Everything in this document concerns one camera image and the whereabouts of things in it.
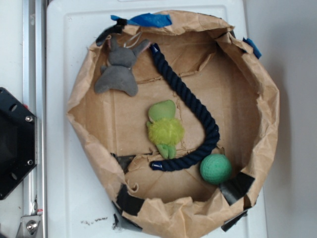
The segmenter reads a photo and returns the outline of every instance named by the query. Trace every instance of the white surface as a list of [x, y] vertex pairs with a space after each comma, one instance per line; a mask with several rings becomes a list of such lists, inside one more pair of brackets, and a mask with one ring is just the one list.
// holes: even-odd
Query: white surface
[[[0, 0], [0, 87], [22, 101], [22, 1]], [[0, 233], [15, 237], [23, 215], [23, 186], [0, 201]]]
[[[107, 27], [110, 14], [130, 18], [163, 9], [182, 9], [222, 17], [236, 25], [236, 36], [246, 36], [241, 1], [54, 0], [48, 9], [47, 35], [47, 155], [49, 237], [150, 237], [130, 230], [114, 230], [113, 208], [97, 180], [79, 140], [65, 117], [66, 103], [87, 48]], [[249, 216], [227, 233], [213, 238], [266, 238], [263, 194]]]
[[249, 37], [281, 92], [279, 142], [264, 186], [268, 237], [316, 237], [317, 2], [245, 2]]

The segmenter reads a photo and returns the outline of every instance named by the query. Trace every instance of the green ball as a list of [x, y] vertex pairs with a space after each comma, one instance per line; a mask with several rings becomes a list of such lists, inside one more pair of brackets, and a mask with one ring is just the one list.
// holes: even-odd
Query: green ball
[[218, 185], [231, 176], [232, 166], [228, 158], [221, 154], [212, 154], [205, 157], [200, 164], [200, 174], [211, 184]]

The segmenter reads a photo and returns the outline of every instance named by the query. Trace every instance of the plush toy ear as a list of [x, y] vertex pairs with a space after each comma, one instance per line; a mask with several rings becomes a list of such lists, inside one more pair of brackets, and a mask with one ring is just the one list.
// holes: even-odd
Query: plush toy ear
[[146, 50], [150, 46], [151, 42], [147, 39], [143, 40], [138, 46], [136, 46], [132, 51], [137, 57], [140, 53]]
[[108, 45], [111, 49], [111, 51], [115, 51], [116, 49], [118, 49], [118, 43], [117, 43], [117, 39], [115, 36], [112, 36], [110, 40], [108, 40]]

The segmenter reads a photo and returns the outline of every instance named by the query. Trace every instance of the yellow fuzzy pom-pom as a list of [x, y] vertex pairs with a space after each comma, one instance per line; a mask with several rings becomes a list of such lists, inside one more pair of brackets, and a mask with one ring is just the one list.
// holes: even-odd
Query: yellow fuzzy pom-pom
[[163, 118], [148, 127], [149, 139], [155, 145], [176, 145], [184, 137], [185, 130], [176, 118]]

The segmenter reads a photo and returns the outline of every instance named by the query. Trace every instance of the dog toy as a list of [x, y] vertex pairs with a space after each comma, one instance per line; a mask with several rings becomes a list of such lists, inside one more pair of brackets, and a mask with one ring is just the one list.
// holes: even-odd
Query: dog toy
[[211, 184], [218, 185], [228, 180], [232, 173], [232, 166], [225, 155], [211, 154], [200, 164], [200, 174]]
[[150, 141], [156, 145], [163, 158], [174, 159], [175, 145], [184, 137], [184, 128], [180, 120], [175, 118], [176, 106], [172, 100], [152, 105], [147, 122]]
[[138, 93], [138, 85], [132, 74], [131, 67], [136, 63], [138, 55], [150, 46], [149, 40], [143, 40], [134, 49], [119, 47], [116, 38], [109, 41], [110, 66], [101, 66], [101, 76], [95, 83], [95, 92], [103, 93], [109, 89], [125, 92], [133, 97]]
[[182, 79], [168, 65], [165, 56], [161, 53], [157, 44], [150, 46], [154, 65], [163, 78], [168, 82], [171, 89], [184, 101], [185, 105], [192, 111], [196, 118], [201, 122], [206, 132], [204, 142], [193, 152], [184, 157], [174, 160], [152, 161], [150, 167], [152, 170], [175, 171], [188, 169], [200, 162], [204, 157], [211, 154], [219, 141], [219, 127], [214, 118], [199, 99], [191, 92]]

